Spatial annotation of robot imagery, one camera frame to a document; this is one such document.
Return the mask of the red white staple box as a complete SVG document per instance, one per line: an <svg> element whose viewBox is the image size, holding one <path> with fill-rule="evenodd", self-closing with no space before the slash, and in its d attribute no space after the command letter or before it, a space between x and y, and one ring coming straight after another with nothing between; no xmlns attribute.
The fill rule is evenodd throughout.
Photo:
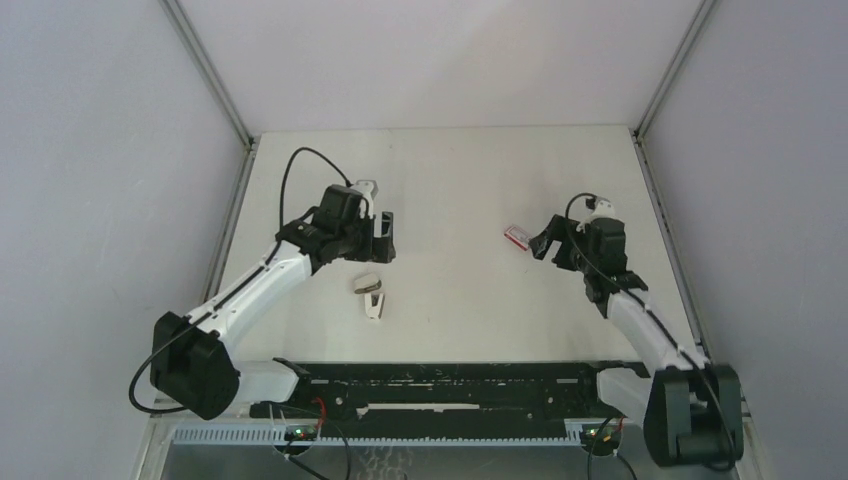
<svg viewBox="0 0 848 480"><path fill-rule="evenodd" d="M527 251L530 248L529 242L531 236L521 227L511 225L504 231L504 237L515 244L522 251Z"/></svg>

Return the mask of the beige mini stapler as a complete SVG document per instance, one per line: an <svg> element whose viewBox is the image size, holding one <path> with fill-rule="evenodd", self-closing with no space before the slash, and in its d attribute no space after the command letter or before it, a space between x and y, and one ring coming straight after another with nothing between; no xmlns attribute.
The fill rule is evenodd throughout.
<svg viewBox="0 0 848 480"><path fill-rule="evenodd" d="M359 276L353 281L353 291L357 295L364 295L382 287L382 280L376 273L367 273Z"/></svg>

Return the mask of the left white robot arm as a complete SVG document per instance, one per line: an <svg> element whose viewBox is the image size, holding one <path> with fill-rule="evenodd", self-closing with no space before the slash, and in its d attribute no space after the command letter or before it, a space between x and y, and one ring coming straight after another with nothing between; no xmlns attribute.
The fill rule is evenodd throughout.
<svg viewBox="0 0 848 480"><path fill-rule="evenodd" d="M271 307L322 267L338 259L388 264L395 258L393 215L376 210L377 193L373 180L329 186L320 204L286 223L233 284L184 315L167 312L157 320L140 370L176 402L175 412L212 420L234 404L274 402L290 417L310 409L313 392L300 382L298 367L231 355Z"/></svg>

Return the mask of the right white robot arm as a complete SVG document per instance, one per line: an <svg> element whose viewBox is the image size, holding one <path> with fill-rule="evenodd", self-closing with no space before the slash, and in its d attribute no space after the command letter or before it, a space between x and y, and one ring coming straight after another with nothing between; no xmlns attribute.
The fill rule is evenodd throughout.
<svg viewBox="0 0 848 480"><path fill-rule="evenodd" d="M660 467L703 465L730 469L744 455L741 385L728 364L686 349L665 325L646 283L627 267L622 221L596 217L580 223L555 215L530 250L542 260L583 276L586 296L621 332L648 372L607 369L579 388L592 416L615 408L641 425L650 457Z"/></svg>

